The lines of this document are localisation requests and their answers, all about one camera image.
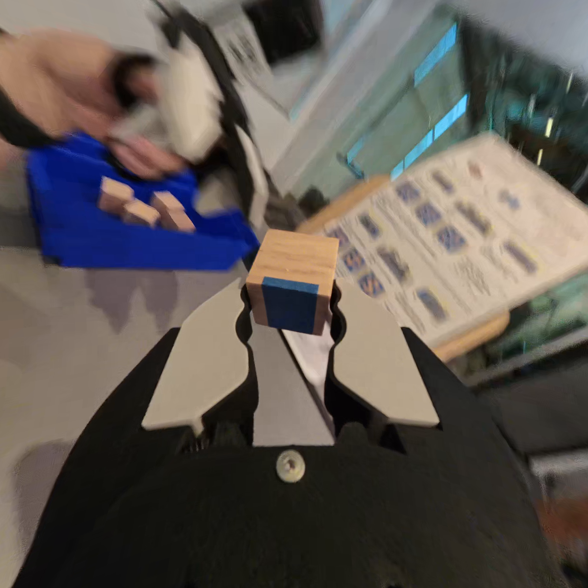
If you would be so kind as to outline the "wooden sign board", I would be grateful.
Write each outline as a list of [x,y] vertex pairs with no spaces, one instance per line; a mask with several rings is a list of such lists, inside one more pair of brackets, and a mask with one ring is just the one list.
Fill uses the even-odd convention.
[[[347,215],[352,209],[371,198],[377,191],[388,186],[391,180],[387,175],[376,175],[362,181],[340,195],[334,202],[323,207],[317,214],[304,220],[296,229],[298,233],[316,234],[325,225]],[[433,348],[434,353],[444,362],[462,356],[486,344],[504,332],[511,319],[509,310],[497,313],[484,323],[447,339]]]

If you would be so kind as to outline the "printed instruction sheet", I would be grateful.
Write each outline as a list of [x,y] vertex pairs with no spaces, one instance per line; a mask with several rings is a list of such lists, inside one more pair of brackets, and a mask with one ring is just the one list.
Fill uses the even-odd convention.
[[387,180],[319,234],[355,283],[431,347],[587,268],[587,206],[495,134]]

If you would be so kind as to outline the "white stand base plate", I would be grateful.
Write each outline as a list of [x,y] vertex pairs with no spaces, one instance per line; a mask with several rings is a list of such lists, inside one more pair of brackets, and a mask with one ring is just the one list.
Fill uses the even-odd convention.
[[290,330],[281,330],[281,335],[305,381],[322,421],[334,439],[336,437],[334,422],[325,406],[327,364],[334,344],[330,334],[330,322],[325,323],[321,335],[302,334]]

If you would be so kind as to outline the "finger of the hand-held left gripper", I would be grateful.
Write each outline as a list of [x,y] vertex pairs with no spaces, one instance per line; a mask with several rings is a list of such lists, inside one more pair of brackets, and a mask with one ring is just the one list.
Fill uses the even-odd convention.
[[269,200],[269,186],[258,147],[244,128],[237,125],[236,130],[245,152],[247,170],[252,179],[252,207],[267,207]]

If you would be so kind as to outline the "person's left hand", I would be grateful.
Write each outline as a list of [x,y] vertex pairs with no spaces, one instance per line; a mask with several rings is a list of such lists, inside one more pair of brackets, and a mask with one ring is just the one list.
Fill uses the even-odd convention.
[[105,143],[128,172],[144,180],[187,167],[180,156],[141,135],[113,135],[134,106],[155,105],[159,95],[152,55],[59,29],[1,31],[1,100],[50,142],[82,132]]

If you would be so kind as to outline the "dark screen panel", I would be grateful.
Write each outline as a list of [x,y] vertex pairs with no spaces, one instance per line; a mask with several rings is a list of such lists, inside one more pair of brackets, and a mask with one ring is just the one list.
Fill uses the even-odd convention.
[[587,364],[535,371],[472,390],[519,454],[587,449]]

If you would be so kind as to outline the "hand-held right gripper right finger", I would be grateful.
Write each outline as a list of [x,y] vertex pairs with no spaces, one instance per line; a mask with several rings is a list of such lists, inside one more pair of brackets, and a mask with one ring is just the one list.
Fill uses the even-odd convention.
[[335,438],[350,423],[380,445],[394,445],[396,426],[436,429],[440,417],[405,335],[392,314],[357,284],[337,278],[324,386]]

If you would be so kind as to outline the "blue plastic bin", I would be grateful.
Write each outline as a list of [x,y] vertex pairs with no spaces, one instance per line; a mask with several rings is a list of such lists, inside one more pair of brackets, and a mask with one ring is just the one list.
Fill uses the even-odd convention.
[[[42,254],[62,267],[225,271],[259,248],[238,209],[203,217],[195,211],[191,171],[158,182],[131,179],[112,165],[106,147],[85,134],[29,151],[26,179],[30,210]],[[154,192],[170,192],[187,210],[194,233],[125,224],[98,208],[102,178],[134,190],[148,203]]]

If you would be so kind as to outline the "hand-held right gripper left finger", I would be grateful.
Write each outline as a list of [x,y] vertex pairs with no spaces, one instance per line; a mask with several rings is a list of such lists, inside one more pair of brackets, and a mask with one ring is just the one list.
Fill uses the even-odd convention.
[[196,436],[212,436],[228,422],[238,425],[251,444],[258,407],[251,336],[251,306],[237,279],[182,323],[143,416],[143,429],[189,427]]

